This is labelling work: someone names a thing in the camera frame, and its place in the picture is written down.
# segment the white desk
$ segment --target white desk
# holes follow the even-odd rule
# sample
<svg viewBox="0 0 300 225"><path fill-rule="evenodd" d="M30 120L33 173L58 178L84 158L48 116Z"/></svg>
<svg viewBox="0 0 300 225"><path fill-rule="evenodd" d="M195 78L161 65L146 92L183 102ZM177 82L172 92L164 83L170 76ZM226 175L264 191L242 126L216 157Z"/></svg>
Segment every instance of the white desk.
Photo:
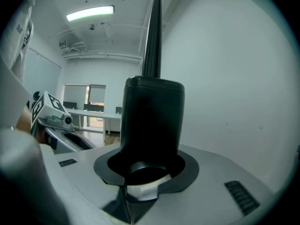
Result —
<svg viewBox="0 0 300 225"><path fill-rule="evenodd" d="M69 112L69 114L73 115L79 115L79 129L81 129L81 117L80 116L86 116L86 117L93 117L93 118L103 118L107 119L108 123L110 123L111 119L114 120L121 120L121 114L116 113L106 113L106 112L91 112L91 111L85 111L85 110L77 110L77 109L70 109L66 108L66 110ZM111 133L110 131L110 124L108 124L108 134ZM105 128L105 122L103 125L103 140L106 140L106 128Z"/></svg>

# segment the black spike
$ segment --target black spike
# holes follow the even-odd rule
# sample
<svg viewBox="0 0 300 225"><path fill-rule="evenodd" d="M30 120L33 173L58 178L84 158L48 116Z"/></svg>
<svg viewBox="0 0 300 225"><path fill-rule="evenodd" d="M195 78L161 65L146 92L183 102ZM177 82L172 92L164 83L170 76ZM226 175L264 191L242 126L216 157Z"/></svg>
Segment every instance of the black spike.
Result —
<svg viewBox="0 0 300 225"><path fill-rule="evenodd" d="M150 14L142 75L160 78L161 69L161 0L153 0Z"/></svg>

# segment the black cylindrical container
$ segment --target black cylindrical container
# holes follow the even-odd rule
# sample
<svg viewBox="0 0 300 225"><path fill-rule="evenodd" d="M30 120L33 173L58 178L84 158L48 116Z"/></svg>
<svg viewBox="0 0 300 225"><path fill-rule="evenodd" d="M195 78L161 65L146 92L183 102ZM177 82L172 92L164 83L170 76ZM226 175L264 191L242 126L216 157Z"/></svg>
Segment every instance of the black cylindrical container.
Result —
<svg viewBox="0 0 300 225"><path fill-rule="evenodd" d="M164 163L177 154L184 86L179 82L133 76L124 88L121 155L137 161Z"/></svg>

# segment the fluorescent light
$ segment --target fluorescent light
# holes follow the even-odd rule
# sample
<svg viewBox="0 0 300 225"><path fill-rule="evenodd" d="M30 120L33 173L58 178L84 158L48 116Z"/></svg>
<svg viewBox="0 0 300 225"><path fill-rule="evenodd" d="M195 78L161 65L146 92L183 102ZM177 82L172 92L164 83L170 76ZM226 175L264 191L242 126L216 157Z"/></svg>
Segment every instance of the fluorescent light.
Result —
<svg viewBox="0 0 300 225"><path fill-rule="evenodd" d="M68 21L73 21L78 18L95 16L95 15L103 15L103 14L113 14L113 13L114 13L113 6L94 7L79 12L71 13L67 15L67 19Z"/></svg>

